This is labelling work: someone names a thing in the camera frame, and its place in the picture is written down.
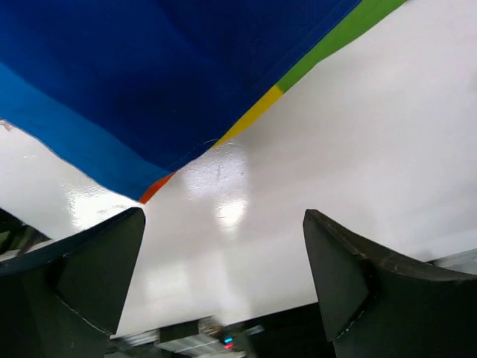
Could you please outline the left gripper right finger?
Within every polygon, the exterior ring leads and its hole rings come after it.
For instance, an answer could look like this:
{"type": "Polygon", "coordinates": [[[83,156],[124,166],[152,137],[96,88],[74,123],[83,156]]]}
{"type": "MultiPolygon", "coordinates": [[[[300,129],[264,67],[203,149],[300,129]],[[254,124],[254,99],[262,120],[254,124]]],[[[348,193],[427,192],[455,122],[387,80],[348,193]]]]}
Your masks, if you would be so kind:
{"type": "Polygon", "coordinates": [[[474,357],[476,276],[407,257],[317,210],[303,219],[337,357],[474,357]]]}

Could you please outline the rainbow striped shorts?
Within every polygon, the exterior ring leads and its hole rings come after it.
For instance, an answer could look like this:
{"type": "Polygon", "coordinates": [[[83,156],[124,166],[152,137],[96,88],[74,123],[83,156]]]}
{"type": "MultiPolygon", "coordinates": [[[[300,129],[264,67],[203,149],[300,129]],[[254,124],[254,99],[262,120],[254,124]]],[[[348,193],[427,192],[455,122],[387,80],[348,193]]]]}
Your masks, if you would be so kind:
{"type": "Polygon", "coordinates": [[[3,1],[1,118],[145,203],[399,1],[3,1]]]}

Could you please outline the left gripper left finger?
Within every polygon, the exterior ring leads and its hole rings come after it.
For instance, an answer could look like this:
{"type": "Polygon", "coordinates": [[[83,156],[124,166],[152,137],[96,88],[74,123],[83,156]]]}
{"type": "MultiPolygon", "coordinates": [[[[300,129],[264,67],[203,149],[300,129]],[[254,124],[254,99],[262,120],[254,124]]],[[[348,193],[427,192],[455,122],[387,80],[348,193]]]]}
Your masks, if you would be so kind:
{"type": "Polygon", "coordinates": [[[103,357],[145,231],[140,207],[53,240],[1,212],[1,356],[103,357]]]}

